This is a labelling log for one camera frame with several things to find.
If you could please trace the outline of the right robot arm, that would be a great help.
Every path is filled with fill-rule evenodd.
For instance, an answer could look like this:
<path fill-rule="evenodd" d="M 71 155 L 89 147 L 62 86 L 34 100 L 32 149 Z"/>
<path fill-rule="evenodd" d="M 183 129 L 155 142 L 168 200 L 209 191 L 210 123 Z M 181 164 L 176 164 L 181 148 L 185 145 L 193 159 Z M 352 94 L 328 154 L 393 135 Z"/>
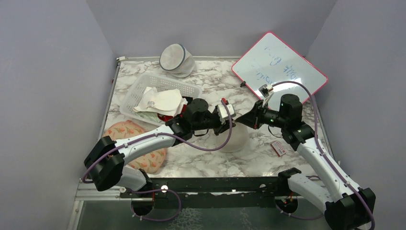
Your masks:
<path fill-rule="evenodd" d="M 276 188 L 280 194 L 294 192 L 307 199 L 323 213 L 333 230 L 355 230 L 367 223 L 374 229 L 374 192 L 359 186 L 332 159 L 318 139 L 317 130 L 302 121 L 302 109 L 296 95 L 285 94 L 278 111 L 269 109 L 259 100 L 236 122 L 252 129 L 262 125 L 280 128 L 284 141 L 311 165 L 324 184 L 321 187 L 292 169 L 279 174 Z"/>

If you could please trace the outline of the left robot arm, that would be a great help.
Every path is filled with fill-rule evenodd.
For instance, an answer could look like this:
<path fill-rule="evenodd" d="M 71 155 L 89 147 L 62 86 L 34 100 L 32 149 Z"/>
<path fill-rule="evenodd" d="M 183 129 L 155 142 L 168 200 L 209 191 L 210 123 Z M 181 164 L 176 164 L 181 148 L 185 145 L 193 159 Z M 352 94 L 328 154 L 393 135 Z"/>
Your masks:
<path fill-rule="evenodd" d="M 149 177 L 143 170 L 127 168 L 127 164 L 148 153 L 181 143 L 205 150 L 188 142 L 195 131 L 212 129 L 216 135 L 231 131 L 235 115 L 232 104 L 226 99 L 210 112 L 207 101 L 197 98 L 186 105 L 181 114 L 152 131 L 118 140 L 102 137 L 84 160 L 86 171 L 81 180 L 86 184 L 93 183 L 98 191 L 120 186 L 140 197 L 146 196 L 151 186 Z"/>

